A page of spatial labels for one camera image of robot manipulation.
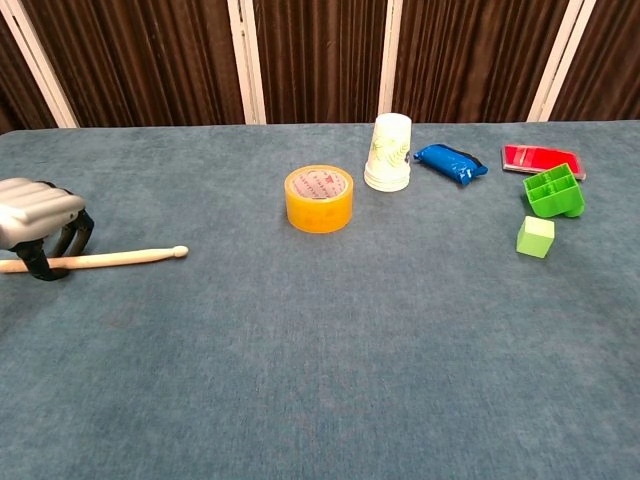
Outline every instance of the blue carpet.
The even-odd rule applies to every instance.
[[[632,479],[640,472],[640,122],[414,125],[489,173],[362,173],[371,125],[14,132],[0,178],[86,198],[93,253],[184,260],[0,276],[0,478]],[[577,151],[544,260],[506,143]],[[293,229],[329,163],[354,216]],[[0,252],[2,258],[13,258]]]

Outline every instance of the paper cup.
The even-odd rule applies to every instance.
[[[411,119],[399,113],[376,118],[364,181],[382,192],[397,192],[409,184]]]

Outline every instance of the packing tape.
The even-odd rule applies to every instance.
[[[308,165],[284,181],[287,218],[307,233],[330,233],[351,220],[353,179],[330,165]]]

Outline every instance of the blue package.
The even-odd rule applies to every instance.
[[[441,143],[424,147],[413,158],[462,185],[489,171],[477,158]]]

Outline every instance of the curtain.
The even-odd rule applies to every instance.
[[[244,123],[226,0],[23,0],[80,126]]]
[[[372,122],[386,0],[254,0],[268,123]]]
[[[0,18],[0,134],[56,122],[11,31]]]
[[[567,3],[404,0],[394,111],[414,122],[526,120]]]
[[[599,0],[551,120],[640,119],[640,2]]]

